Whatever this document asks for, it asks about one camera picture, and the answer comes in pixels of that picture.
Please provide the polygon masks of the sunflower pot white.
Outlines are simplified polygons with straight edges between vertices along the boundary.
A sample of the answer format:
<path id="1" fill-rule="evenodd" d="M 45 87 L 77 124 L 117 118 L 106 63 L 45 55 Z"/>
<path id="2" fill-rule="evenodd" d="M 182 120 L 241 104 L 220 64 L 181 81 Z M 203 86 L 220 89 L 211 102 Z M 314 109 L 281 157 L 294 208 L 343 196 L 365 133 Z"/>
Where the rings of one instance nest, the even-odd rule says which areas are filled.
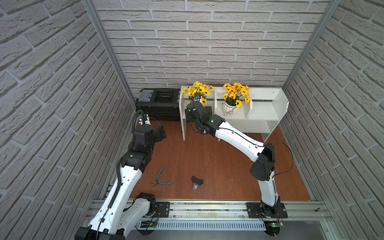
<path id="1" fill-rule="evenodd" d="M 191 102 L 194 102 L 194 94 L 195 93 L 200 93 L 201 94 L 201 99 L 199 102 L 205 106 L 207 104 L 207 99 L 211 95 L 211 92 L 214 91 L 215 88 L 212 85 L 206 85 L 200 82 L 194 82 L 192 86 L 189 87 L 183 87 L 181 93 L 186 94 L 188 99 Z"/>
<path id="2" fill-rule="evenodd" d="M 251 102 L 248 86 L 240 83 L 227 83 L 223 85 L 223 88 L 226 90 L 226 93 L 223 94 L 225 100 L 223 113 L 225 116 L 232 116 L 243 104 L 247 105 Z"/>

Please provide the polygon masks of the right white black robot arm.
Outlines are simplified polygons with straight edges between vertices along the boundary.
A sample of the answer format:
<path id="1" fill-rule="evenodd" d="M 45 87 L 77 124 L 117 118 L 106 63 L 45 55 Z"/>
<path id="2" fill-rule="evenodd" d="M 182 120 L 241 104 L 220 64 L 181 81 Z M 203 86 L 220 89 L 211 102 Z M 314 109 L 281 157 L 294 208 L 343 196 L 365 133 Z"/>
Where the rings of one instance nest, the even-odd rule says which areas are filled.
<path id="1" fill-rule="evenodd" d="M 260 212 L 268 217 L 276 215 L 281 199 L 275 183 L 275 147 L 243 134 L 222 117 L 210 114 L 198 101 L 189 103 L 185 113 L 187 120 L 194 122 L 201 134 L 209 134 L 224 140 L 253 162 L 250 173 L 258 180 L 260 186 L 262 194 Z"/>

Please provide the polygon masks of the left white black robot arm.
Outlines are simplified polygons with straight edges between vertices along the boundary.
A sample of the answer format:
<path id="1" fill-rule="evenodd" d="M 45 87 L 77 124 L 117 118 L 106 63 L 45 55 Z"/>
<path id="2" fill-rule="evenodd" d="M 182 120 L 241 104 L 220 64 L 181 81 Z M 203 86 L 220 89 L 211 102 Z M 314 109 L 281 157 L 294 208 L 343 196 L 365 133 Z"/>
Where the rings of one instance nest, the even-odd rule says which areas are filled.
<path id="1" fill-rule="evenodd" d="M 154 195 L 141 193 L 130 207 L 126 204 L 152 159 L 155 143 L 166 137 L 162 125 L 155 129 L 145 123 L 134 131 L 128 151 L 117 162 L 117 180 L 89 225 L 77 230 L 76 240 L 124 240 L 142 217 L 154 214 Z"/>

